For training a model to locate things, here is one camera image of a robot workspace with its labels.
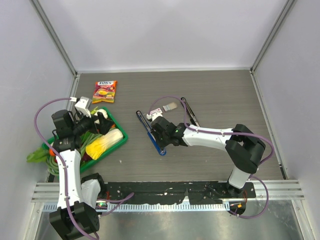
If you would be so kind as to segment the silver staple strips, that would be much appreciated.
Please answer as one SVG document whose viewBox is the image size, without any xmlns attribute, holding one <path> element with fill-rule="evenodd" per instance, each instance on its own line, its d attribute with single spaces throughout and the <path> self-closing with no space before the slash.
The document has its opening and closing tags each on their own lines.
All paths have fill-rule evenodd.
<svg viewBox="0 0 320 240">
<path fill-rule="evenodd" d="M 164 105 L 163 110 L 165 112 L 168 112 L 168 111 L 172 111 L 172 110 L 176 109 L 177 107 L 178 107 L 178 105 L 176 102 L 171 102 L 169 104 Z"/>
</svg>

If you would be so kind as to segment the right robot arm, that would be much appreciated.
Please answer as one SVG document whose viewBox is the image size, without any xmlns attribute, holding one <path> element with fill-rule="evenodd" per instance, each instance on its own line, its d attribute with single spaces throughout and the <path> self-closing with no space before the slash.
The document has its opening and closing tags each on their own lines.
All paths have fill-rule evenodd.
<svg viewBox="0 0 320 240">
<path fill-rule="evenodd" d="M 265 143 L 252 136 L 243 124 L 218 130 L 188 123 L 174 125 L 159 116 L 151 122 L 151 132 L 161 149 L 168 145 L 202 146 L 227 152 L 234 167 L 225 190 L 233 198 L 243 193 L 246 181 L 257 172 L 266 149 Z"/>
</svg>

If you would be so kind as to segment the red white staple box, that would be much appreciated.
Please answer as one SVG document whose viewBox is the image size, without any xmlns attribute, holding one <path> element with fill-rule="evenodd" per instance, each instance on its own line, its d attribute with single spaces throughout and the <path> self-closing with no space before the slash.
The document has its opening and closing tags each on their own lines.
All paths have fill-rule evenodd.
<svg viewBox="0 0 320 240">
<path fill-rule="evenodd" d="M 151 115 L 153 115 L 153 114 L 155 114 L 155 113 L 162 114 L 163 111 L 161 110 L 161 108 L 156 108 L 156 109 L 154 109 L 154 110 L 152 110 L 152 111 L 150 112 Z"/>
</svg>

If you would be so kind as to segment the black stapler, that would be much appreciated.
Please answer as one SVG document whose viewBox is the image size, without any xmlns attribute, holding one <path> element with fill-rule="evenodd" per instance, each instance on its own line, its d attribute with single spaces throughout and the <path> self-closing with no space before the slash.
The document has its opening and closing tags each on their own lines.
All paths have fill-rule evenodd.
<svg viewBox="0 0 320 240">
<path fill-rule="evenodd" d="M 181 97 L 180 99 L 181 99 L 181 101 L 184 103 L 184 105 L 186 107 L 186 112 L 187 112 L 187 114 L 189 116 L 190 123 L 192 125 L 200 127 L 199 121 L 198 121 L 196 115 L 194 114 L 194 112 L 192 111 L 190 105 L 188 104 L 186 98 L 185 97 Z"/>
</svg>

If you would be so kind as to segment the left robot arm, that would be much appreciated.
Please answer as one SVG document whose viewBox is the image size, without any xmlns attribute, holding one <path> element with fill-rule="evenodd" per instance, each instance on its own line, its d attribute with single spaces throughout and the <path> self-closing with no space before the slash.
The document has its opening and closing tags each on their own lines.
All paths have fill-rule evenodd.
<svg viewBox="0 0 320 240">
<path fill-rule="evenodd" d="M 82 115 L 80 120 L 63 109 L 51 118 L 56 132 L 51 150 L 58 164 L 59 198 L 56 211 L 49 215 L 50 224 L 63 240 L 91 237 L 100 228 L 96 201 L 106 195 L 107 188 L 98 173 L 80 177 L 82 138 L 87 133 L 123 134 L 113 128 L 115 122 L 105 109 L 98 109 L 91 117 Z"/>
</svg>

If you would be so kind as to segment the blue stapler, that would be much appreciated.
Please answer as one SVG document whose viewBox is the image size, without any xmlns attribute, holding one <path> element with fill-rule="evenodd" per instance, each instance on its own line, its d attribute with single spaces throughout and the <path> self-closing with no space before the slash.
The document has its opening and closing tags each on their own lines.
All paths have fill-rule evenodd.
<svg viewBox="0 0 320 240">
<path fill-rule="evenodd" d="M 139 121 L 142 123 L 143 127 L 145 128 L 147 135 L 148 135 L 150 141 L 152 142 L 153 146 L 155 147 L 156 151 L 158 152 L 158 154 L 160 156 L 165 156 L 167 153 L 166 149 L 160 148 L 159 145 L 156 143 L 156 140 L 151 133 L 151 126 L 149 125 L 149 123 L 147 122 L 147 120 L 145 119 L 145 117 L 143 116 L 143 114 L 140 110 L 136 111 L 136 116 L 139 119 Z"/>
</svg>

